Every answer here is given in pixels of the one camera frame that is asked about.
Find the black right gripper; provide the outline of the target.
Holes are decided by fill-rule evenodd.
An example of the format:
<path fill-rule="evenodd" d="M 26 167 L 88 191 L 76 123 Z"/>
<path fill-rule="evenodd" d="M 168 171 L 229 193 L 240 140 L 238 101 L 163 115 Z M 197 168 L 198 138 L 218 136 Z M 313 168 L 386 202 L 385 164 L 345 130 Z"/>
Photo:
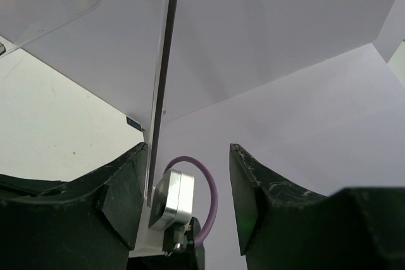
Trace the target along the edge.
<path fill-rule="evenodd" d="M 201 225 L 197 218 L 192 217 L 189 226 L 185 231 L 185 248 L 176 250 L 170 255 L 157 255 L 152 257 L 131 257 L 128 259 L 128 269 L 156 269 L 156 270 L 204 270 L 205 249 L 201 244 L 198 247 L 191 247 L 195 236 L 200 232 Z"/>

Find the clear acrylic makeup organizer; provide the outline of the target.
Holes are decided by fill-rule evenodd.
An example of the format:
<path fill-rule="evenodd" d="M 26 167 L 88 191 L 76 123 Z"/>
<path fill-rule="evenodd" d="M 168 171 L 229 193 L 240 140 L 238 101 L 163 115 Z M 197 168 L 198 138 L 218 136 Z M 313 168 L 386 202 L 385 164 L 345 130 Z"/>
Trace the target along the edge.
<path fill-rule="evenodd" d="M 1 0 L 1 56 L 22 49 L 146 131 L 151 196 L 177 0 Z"/>

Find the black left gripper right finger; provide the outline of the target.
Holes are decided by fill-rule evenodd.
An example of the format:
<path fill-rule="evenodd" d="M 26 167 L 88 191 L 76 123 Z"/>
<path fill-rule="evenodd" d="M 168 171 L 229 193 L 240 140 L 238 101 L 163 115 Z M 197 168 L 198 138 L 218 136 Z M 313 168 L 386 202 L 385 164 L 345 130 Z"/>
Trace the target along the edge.
<path fill-rule="evenodd" d="M 324 196 L 232 144 L 230 181 L 248 269 L 403 269 L 404 189 L 349 187 Z"/>

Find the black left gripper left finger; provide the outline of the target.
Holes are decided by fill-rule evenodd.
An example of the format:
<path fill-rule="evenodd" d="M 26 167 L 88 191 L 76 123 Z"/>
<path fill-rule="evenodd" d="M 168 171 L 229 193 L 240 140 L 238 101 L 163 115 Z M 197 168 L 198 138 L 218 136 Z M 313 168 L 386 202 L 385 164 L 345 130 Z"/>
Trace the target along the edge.
<path fill-rule="evenodd" d="M 144 198 L 147 145 L 72 181 L 1 176 L 2 269 L 125 269 Z"/>

